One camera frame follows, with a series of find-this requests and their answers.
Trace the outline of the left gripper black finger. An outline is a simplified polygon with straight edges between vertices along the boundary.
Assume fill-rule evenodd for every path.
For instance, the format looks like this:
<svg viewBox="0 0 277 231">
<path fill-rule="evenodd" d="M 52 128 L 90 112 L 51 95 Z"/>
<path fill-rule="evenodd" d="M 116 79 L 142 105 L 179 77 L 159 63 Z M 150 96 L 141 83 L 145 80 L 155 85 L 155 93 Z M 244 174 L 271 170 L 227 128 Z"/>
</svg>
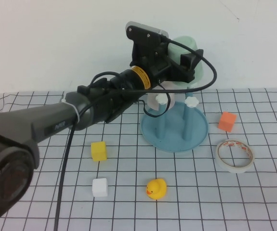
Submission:
<svg viewBox="0 0 277 231">
<path fill-rule="evenodd" d="M 182 54 L 180 56 L 180 65 L 186 67 L 188 70 L 194 70 L 201 58 L 192 53 Z"/>
</svg>

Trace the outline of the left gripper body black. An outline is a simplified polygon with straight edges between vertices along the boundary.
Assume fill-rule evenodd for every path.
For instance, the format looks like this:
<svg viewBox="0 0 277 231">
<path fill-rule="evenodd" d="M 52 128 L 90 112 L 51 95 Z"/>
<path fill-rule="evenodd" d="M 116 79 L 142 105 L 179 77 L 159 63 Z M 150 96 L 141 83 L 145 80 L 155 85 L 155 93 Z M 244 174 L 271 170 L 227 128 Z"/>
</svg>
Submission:
<svg viewBox="0 0 277 231">
<path fill-rule="evenodd" d="M 169 42 L 160 40 L 134 41 L 130 63 L 131 83 L 162 83 L 164 81 L 190 83 L 195 69 L 188 70 L 169 57 Z"/>
</svg>

